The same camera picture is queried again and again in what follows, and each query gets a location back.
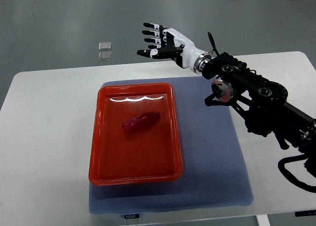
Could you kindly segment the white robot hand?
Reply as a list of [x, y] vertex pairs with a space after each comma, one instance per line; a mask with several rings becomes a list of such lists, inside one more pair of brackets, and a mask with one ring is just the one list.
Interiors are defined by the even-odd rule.
[[[183, 69], [197, 68], [197, 60], [203, 50], [198, 49], [190, 39], [173, 28], [168, 29], [159, 24], [143, 23], [143, 26], [151, 30], [143, 30], [142, 34], [155, 37], [145, 38], [144, 41], [155, 45], [148, 45], [148, 49], [138, 50], [137, 55], [152, 59], [173, 59]], [[161, 39], [165, 36], [168, 45], [166, 47], [163, 45], [166, 42]]]

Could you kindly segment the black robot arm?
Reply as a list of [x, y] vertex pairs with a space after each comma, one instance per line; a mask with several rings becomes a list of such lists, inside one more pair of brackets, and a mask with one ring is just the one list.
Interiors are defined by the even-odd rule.
[[175, 29], [144, 23], [148, 49], [137, 54], [152, 59], [172, 59], [179, 67], [189, 68], [206, 79], [216, 78], [207, 106], [231, 106], [245, 120], [247, 131], [267, 137], [273, 132], [282, 149], [288, 145], [305, 155], [316, 152], [316, 120], [287, 100], [284, 86], [270, 81], [228, 53], [219, 54], [211, 34], [212, 50], [206, 52]]

